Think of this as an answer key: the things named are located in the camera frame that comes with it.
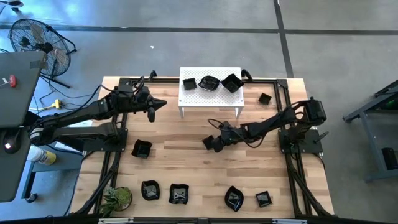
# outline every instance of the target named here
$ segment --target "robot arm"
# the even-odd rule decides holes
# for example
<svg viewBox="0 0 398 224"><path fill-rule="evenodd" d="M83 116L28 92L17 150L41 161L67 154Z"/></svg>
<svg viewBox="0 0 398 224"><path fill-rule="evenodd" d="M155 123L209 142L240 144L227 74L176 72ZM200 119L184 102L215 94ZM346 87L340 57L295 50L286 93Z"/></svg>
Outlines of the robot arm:
<svg viewBox="0 0 398 224"><path fill-rule="evenodd" d="M296 117L298 113L295 111L301 107L303 107L303 112L298 113L302 113L303 116L298 119ZM287 106L285 110L263 122L241 124L239 128L236 128L224 121L218 127L215 126L221 131L221 134L212 140L211 145L207 147L213 148L215 152L220 152L225 146L238 142L245 142L250 147L258 147L269 131L292 123L297 123L297 125L289 128L289 141L296 143L304 138L305 133L312 126L320 125L325 120L326 114L323 110L322 102L311 98L310 100L298 101ZM261 142L257 146L249 145L249 143L254 143L260 139Z"/></svg>
<svg viewBox="0 0 398 224"><path fill-rule="evenodd" d="M114 123L87 128L63 127L89 119L99 121L110 119L119 113L135 114L137 112L147 112L149 122L154 122L155 111L166 104L166 101L152 97L143 82L134 91L131 86L122 85L110 90L104 98L92 102L87 107L38 119L30 132L30 141L36 146L42 146L61 139L116 138L119 131Z"/></svg>

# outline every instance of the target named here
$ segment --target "white pegboard shelf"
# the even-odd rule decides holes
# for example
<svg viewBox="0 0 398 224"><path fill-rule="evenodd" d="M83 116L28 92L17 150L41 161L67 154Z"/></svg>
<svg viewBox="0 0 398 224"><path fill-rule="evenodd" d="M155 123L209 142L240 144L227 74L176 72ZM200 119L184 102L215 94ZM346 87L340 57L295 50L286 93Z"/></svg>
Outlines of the white pegboard shelf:
<svg viewBox="0 0 398 224"><path fill-rule="evenodd" d="M235 108L236 117L238 118L244 106L243 87L234 93L230 93L221 83L215 91L206 91L198 85L201 79L207 75L222 81L230 74L235 74L241 79L241 68L180 68L178 107L180 108L181 117L183 118L184 107L230 107ZM196 89L184 90L182 80L188 78L195 78Z"/></svg>

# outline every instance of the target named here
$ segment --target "wooden table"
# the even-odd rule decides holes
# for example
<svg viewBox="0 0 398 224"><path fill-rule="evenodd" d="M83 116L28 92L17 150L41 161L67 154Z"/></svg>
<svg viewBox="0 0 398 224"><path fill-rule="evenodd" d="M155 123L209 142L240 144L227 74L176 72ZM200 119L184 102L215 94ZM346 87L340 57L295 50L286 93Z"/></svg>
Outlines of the wooden table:
<svg viewBox="0 0 398 224"><path fill-rule="evenodd" d="M104 77L103 85L117 86L120 77ZM301 78L287 79L292 102L307 99ZM239 120L233 108L186 108L185 118L178 112L178 84L146 83L151 94L167 105L156 111L154 123L143 113L129 114L129 136L122 154L116 186L129 187L133 194L131 206L114 213L119 217L210 217L210 218L277 218L293 217L292 199L284 156L280 153L277 131L269 132L261 147L251 149L243 143L226 147L220 153L207 151L201 140L220 131L207 123L208 118L228 120L232 125L261 121L277 112L274 88L269 84L244 85L244 109ZM269 105L258 103L261 92L272 96ZM108 92L101 89L99 97ZM106 121L95 121L98 125ZM148 159L131 155L137 139L153 143ZM71 212L77 211L93 193L100 179L104 153L95 152L81 166ZM303 154L307 185L324 208L333 213L328 185L322 163L311 154ZM156 180L160 199L146 201L141 195L141 182ZM172 205L169 187L188 184L186 205ZM224 195L233 185L244 194L238 212L224 204ZM259 208L255 195L268 190L272 205ZM297 191L304 212L301 190Z"/></svg>

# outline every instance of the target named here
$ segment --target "concrete floor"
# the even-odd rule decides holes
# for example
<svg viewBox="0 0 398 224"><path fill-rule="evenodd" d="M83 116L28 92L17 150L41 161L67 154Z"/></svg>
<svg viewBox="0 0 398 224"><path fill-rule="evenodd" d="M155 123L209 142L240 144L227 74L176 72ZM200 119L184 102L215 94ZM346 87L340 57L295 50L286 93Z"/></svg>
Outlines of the concrete floor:
<svg viewBox="0 0 398 224"><path fill-rule="evenodd" d="M5 8L0 21L29 17L49 24L116 27L277 28L272 0L54 0L24 1L18 16ZM398 29L398 2L390 0L280 0L286 29ZM8 30L0 30L0 48L12 50ZM180 67L242 67L255 77L286 77L278 34L204 34L145 32L62 32L78 52L59 79L73 89L65 94L89 94L105 75L177 76ZM365 184L376 170L359 121L341 117L396 80L397 36L287 35L297 78L304 78L308 94L322 100L328 120L319 127L330 134L322 141L326 176L335 213L340 217L397 222L398 179ZM40 98L49 92L40 82ZM48 105L58 93L45 100ZM42 174L33 192L41 201L17 199L0 204L0 220L63 215L72 196L77 172ZM56 186L57 192L48 186Z"/></svg>

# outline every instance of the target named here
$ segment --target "potted plant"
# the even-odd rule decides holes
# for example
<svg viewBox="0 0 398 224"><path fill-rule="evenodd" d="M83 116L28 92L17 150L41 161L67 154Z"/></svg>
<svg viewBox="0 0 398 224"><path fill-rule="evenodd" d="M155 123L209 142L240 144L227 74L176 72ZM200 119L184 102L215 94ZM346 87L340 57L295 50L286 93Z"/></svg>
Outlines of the potted plant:
<svg viewBox="0 0 398 224"><path fill-rule="evenodd" d="M103 217L110 217L113 211L120 212L127 209L132 202L132 193L127 187L110 187L106 190L105 204L99 207Z"/></svg>

